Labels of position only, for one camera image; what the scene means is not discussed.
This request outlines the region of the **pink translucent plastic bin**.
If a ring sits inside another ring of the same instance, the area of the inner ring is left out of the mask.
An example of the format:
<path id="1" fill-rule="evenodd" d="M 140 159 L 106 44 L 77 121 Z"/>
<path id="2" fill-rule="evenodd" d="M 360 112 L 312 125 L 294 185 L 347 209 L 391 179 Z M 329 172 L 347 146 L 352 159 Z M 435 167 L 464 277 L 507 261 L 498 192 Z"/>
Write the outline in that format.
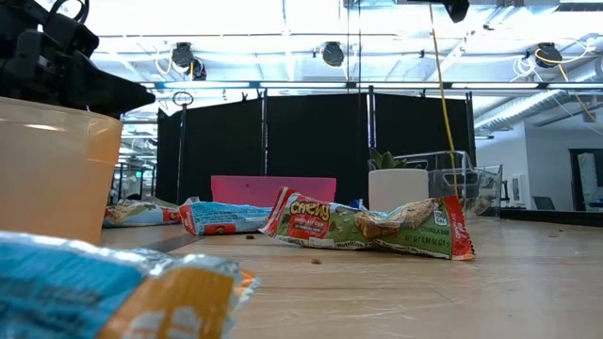
<path id="1" fill-rule="evenodd" d="M 323 177 L 213 175 L 214 202 L 271 207 L 282 186 L 320 201 L 333 202 L 336 179 Z"/>

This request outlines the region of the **blue orange-ended granola bar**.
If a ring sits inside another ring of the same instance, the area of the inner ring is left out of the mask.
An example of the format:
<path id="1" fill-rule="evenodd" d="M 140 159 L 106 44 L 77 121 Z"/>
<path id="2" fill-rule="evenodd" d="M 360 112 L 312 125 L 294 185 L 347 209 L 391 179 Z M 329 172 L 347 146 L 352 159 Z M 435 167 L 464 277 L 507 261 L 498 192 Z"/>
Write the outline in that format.
<path id="1" fill-rule="evenodd" d="M 0 232 L 0 339 L 227 339 L 257 285 L 222 257 Z"/>

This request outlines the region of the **blue red-ended granola bar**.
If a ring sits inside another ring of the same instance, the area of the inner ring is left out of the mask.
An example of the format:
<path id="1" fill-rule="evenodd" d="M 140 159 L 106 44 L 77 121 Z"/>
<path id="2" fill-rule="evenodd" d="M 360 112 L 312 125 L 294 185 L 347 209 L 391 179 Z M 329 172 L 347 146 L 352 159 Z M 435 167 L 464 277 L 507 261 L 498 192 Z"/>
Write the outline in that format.
<path id="1" fill-rule="evenodd" d="M 268 220 L 270 207 L 222 202 L 191 202 L 179 207 L 184 228 L 191 234 L 254 233 Z"/>

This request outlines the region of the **black aluminium rig frame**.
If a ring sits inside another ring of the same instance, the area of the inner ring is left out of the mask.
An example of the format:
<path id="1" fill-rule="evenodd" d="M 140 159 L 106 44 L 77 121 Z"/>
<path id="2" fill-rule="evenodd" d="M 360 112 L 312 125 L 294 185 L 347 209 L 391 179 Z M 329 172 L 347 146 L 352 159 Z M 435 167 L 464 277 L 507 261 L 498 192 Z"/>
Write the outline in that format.
<path id="1" fill-rule="evenodd" d="M 499 217 L 511 220 L 603 228 L 603 213 L 601 212 L 502 208 Z"/>

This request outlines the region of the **black ceiling spotlight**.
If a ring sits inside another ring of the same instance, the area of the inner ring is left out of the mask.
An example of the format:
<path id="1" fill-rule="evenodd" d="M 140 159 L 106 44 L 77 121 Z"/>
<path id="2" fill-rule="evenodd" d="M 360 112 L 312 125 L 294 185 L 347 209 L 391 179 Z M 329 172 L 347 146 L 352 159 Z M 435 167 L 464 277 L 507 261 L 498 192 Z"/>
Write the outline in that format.
<path id="1" fill-rule="evenodd" d="M 327 41 L 321 50 L 322 60 L 330 67 L 341 67 L 345 56 L 337 41 Z"/>
<path id="2" fill-rule="evenodd" d="M 171 62 L 192 81 L 205 81 L 206 69 L 203 62 L 193 55 L 190 42 L 177 42 L 171 52 Z"/>
<path id="3" fill-rule="evenodd" d="M 554 42 L 540 42 L 534 52 L 535 63 L 541 68 L 553 68 L 562 62 Z"/>

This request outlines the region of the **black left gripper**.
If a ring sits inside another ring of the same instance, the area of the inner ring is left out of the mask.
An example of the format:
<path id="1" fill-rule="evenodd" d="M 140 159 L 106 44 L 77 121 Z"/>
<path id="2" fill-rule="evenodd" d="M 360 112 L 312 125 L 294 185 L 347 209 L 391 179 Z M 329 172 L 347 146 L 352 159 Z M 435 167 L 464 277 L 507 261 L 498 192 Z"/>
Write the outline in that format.
<path id="1" fill-rule="evenodd" d="M 0 96 L 90 110 L 118 118 L 152 104 L 139 83 L 99 70 L 84 54 L 62 52 L 43 32 L 52 14 L 85 24 L 90 0 L 56 0 L 46 9 L 36 0 L 0 0 Z"/>

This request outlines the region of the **orange translucent plastic bin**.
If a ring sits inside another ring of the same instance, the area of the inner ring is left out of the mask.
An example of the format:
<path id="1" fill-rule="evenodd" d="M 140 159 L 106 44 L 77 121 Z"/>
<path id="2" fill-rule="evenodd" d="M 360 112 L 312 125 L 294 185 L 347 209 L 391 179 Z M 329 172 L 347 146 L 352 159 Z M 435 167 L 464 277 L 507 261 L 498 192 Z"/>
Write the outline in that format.
<path id="1" fill-rule="evenodd" d="M 0 231 L 97 244 L 120 121 L 0 97 Z"/>

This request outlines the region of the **white wall box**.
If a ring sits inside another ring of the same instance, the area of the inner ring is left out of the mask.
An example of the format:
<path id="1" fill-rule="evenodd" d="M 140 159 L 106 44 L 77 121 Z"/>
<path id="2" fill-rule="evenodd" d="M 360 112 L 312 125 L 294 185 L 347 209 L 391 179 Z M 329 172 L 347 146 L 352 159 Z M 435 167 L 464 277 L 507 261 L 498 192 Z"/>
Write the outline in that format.
<path id="1" fill-rule="evenodd" d="M 515 174 L 511 180 L 511 202 L 517 205 L 525 204 L 524 174 Z"/>

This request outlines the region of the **grey tape rectangle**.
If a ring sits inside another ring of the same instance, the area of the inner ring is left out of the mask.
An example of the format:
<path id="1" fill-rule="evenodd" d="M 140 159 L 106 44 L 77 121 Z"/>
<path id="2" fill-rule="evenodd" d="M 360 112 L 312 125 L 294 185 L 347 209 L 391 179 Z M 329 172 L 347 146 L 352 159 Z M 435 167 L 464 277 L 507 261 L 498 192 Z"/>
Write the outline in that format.
<path id="1" fill-rule="evenodd" d="M 200 235 L 181 234 L 171 238 L 156 241 L 152 244 L 144 245 L 143 248 L 147 250 L 169 253 L 171 251 L 178 250 L 187 245 L 193 244 L 201 239 L 202 237 Z"/>

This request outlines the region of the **small plant in white pot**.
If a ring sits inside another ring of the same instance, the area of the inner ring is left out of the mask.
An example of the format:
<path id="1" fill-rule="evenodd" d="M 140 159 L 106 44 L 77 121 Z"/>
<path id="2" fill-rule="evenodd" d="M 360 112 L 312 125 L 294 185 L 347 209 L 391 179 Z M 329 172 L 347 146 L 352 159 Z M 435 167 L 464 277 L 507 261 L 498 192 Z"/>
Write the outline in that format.
<path id="1" fill-rule="evenodd" d="M 368 208 L 388 212 L 429 197 L 429 177 L 424 169 L 409 168 L 405 159 L 390 152 L 369 150 Z"/>

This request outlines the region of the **clear plastic bin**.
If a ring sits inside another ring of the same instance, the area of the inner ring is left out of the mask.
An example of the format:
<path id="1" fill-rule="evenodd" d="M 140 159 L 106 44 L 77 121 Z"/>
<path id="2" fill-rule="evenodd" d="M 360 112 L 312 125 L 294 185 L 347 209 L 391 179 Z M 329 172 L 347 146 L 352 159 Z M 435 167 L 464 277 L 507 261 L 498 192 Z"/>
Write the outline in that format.
<path id="1" fill-rule="evenodd" d="M 499 216 L 501 165 L 475 167 L 464 151 L 418 153 L 395 158 L 405 159 L 409 168 L 428 172 L 431 198 L 456 195 L 464 212 L 465 199 L 482 197 L 491 203 L 491 207 L 479 217 Z"/>

